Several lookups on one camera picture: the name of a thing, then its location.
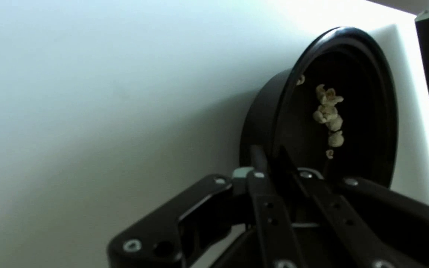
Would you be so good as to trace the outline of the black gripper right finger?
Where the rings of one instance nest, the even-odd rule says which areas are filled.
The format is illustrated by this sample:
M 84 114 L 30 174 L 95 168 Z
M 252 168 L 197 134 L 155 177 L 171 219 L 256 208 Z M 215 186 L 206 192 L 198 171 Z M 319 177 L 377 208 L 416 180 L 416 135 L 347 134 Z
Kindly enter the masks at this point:
M 387 245 L 329 180 L 308 168 L 298 168 L 282 149 L 279 161 L 289 172 L 288 180 L 310 199 L 335 237 L 340 248 L 356 268 L 413 268 L 414 262 Z

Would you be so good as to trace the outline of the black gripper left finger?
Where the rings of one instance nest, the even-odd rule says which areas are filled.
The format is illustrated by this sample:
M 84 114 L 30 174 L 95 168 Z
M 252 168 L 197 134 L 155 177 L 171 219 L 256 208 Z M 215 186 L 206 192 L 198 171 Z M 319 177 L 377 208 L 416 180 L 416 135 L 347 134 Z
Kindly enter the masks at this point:
M 264 268 L 301 268 L 304 259 L 292 229 L 286 205 L 277 193 L 268 172 L 268 159 L 261 146 L 250 147 L 253 170 L 247 187 L 255 211 L 261 257 Z

